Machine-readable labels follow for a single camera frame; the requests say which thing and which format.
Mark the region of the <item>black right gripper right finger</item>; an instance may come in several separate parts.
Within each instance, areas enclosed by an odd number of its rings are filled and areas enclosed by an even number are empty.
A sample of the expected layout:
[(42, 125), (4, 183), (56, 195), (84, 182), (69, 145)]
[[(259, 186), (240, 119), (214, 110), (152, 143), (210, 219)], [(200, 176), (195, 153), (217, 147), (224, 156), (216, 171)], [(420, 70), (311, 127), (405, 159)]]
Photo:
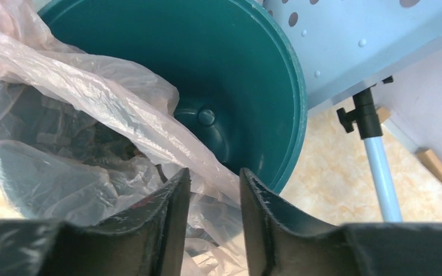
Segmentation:
[(442, 275), (442, 223), (332, 225), (239, 177), (250, 275)]

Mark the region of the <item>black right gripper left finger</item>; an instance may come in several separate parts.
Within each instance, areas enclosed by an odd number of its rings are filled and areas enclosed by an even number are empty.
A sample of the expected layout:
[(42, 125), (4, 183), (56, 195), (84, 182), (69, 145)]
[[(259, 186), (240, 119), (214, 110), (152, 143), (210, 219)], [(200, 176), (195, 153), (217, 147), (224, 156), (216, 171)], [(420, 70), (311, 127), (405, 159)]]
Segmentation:
[(181, 169), (99, 224), (0, 220), (0, 275), (180, 275), (190, 198)]

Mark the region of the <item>pink plastic trash bag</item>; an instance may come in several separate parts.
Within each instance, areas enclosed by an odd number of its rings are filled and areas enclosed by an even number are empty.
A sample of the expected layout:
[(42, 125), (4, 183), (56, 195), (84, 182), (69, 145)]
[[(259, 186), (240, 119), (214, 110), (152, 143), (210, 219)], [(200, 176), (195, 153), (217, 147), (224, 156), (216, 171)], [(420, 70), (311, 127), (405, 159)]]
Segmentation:
[(175, 86), (57, 39), (29, 1), (0, 1), (0, 189), (22, 220), (99, 224), (181, 169), (180, 275), (247, 275), (239, 178), (174, 119)]

